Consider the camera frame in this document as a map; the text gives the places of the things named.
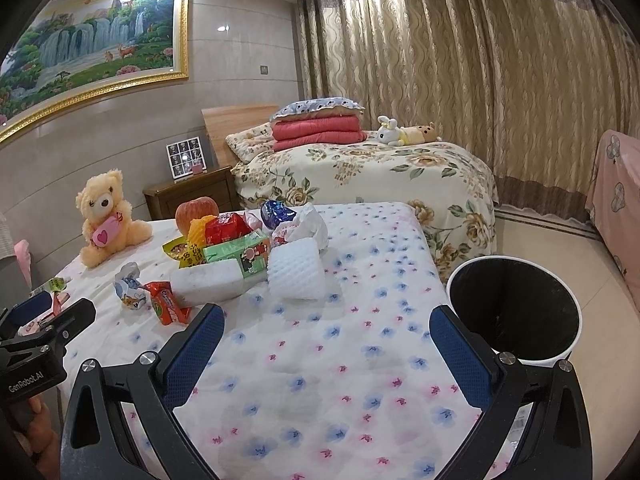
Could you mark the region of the person's left hand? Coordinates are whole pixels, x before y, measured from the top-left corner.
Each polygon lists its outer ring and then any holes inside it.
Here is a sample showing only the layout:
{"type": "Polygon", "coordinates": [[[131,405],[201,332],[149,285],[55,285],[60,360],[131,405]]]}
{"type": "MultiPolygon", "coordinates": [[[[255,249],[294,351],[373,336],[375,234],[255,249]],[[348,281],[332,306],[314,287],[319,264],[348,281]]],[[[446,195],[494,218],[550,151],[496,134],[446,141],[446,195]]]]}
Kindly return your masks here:
{"type": "Polygon", "coordinates": [[[35,457],[35,467],[43,478],[60,478],[60,437],[52,428],[50,410],[43,396],[28,400],[34,418],[24,432],[15,435],[29,457],[35,457]]]}

